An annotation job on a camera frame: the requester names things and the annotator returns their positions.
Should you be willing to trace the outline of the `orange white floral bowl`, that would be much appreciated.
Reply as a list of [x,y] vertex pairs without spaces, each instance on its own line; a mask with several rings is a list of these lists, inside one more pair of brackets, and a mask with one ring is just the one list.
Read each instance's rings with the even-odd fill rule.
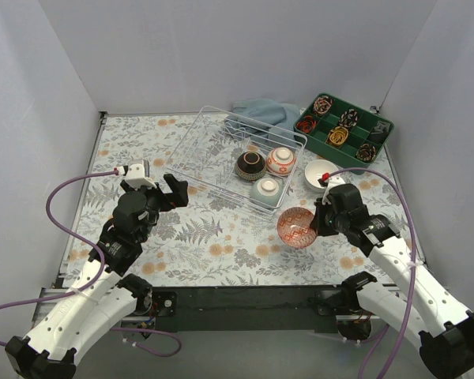
[[265,160],[268,171],[279,176],[288,176],[296,163],[295,153],[285,147],[274,148]]

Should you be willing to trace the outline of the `plain white ribbed bowl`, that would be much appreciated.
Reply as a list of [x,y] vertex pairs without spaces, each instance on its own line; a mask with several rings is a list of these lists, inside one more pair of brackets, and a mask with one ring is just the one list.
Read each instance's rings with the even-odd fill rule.
[[310,161],[304,169],[304,180],[307,187],[315,193],[324,193],[325,188],[322,187],[318,180],[324,174],[331,174],[337,171],[338,167],[326,159],[316,159]]

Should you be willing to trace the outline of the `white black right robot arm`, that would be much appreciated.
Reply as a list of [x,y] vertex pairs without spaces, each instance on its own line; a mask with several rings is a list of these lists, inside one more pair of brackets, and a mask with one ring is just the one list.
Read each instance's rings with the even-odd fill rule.
[[437,378],[458,378],[473,369],[474,313],[413,256],[386,217],[368,212],[354,185],[332,177],[322,186],[325,192],[315,201],[311,229],[322,237],[342,234],[404,295],[397,297],[363,272],[343,282],[342,306],[354,314],[368,310],[395,328]]

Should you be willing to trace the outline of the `black glazed bowl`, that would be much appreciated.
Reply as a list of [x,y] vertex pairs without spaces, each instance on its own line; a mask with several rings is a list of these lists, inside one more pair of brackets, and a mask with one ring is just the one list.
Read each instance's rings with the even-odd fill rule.
[[266,170],[265,159],[258,152],[244,152],[235,162],[236,174],[249,182],[264,177]]

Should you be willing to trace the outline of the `pale green bowl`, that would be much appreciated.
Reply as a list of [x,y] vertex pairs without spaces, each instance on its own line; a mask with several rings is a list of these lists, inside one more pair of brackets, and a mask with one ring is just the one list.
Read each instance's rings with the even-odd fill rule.
[[274,178],[260,178],[251,187],[250,199],[259,206],[274,208],[282,194],[282,185]]

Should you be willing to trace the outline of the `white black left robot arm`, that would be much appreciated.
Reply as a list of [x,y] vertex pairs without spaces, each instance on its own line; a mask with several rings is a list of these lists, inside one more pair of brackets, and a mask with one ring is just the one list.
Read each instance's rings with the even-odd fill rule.
[[103,225],[98,242],[73,286],[25,336],[5,346],[14,371],[23,378],[71,378],[88,349],[123,317],[147,314],[153,289],[130,273],[160,213],[189,202],[188,183],[165,174],[170,192],[158,184],[125,179],[124,194]]

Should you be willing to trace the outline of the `blue white zigzag bowl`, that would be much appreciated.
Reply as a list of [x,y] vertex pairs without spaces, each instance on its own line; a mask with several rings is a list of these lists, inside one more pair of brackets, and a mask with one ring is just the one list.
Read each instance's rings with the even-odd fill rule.
[[302,207],[291,207],[282,212],[276,230],[280,239],[288,246],[302,249],[310,246],[318,237],[310,227],[314,214]]

